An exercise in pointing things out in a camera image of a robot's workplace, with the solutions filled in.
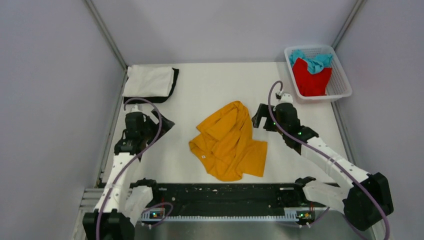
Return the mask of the yellow t shirt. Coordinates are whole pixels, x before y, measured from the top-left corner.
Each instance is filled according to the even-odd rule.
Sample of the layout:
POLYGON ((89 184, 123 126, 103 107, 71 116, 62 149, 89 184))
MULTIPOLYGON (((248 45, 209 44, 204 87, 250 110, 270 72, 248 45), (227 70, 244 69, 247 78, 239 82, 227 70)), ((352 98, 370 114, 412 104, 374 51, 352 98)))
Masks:
POLYGON ((222 182, 234 182, 243 175, 263 177, 268 143, 253 138, 248 108, 233 101, 203 120, 189 149, 206 172, 222 182))

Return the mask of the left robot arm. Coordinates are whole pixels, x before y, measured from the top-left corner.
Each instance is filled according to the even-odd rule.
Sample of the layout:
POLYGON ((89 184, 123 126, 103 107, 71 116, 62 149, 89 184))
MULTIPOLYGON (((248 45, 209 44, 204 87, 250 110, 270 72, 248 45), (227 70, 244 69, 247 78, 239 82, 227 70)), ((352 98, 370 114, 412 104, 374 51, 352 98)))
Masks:
POLYGON ((153 116, 135 110, 125 115, 125 128, 113 148, 109 178, 92 212, 82 218, 88 240, 132 240, 146 206, 160 202, 154 180, 132 181, 141 153, 163 137, 175 123, 155 109, 153 116))

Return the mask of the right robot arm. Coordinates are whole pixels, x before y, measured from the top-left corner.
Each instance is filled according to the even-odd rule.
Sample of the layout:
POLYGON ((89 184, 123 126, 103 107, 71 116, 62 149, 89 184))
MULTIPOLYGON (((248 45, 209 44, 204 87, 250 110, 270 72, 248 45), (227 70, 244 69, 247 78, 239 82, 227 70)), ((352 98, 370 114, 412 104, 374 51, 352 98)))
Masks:
POLYGON ((388 179, 380 172, 371 174, 349 162, 331 149, 312 128, 302 125, 296 108, 288 102, 276 106, 261 103, 252 117, 258 128, 265 118, 264 129, 282 136, 286 146, 323 170, 336 186, 314 177, 299 178, 293 200, 299 206, 316 202, 343 214, 347 222, 365 231, 382 221, 390 229, 388 216, 394 206, 388 179))

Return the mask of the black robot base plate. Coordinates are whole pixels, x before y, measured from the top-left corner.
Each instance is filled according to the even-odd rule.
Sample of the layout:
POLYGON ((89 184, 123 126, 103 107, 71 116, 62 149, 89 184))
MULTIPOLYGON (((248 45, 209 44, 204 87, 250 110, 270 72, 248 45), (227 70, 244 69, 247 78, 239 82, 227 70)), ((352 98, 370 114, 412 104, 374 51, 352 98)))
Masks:
POLYGON ((300 219, 313 219, 310 211, 322 204, 308 201, 295 183, 157 183, 153 200, 143 213, 159 209, 153 218, 169 216, 282 216, 297 211, 300 219))

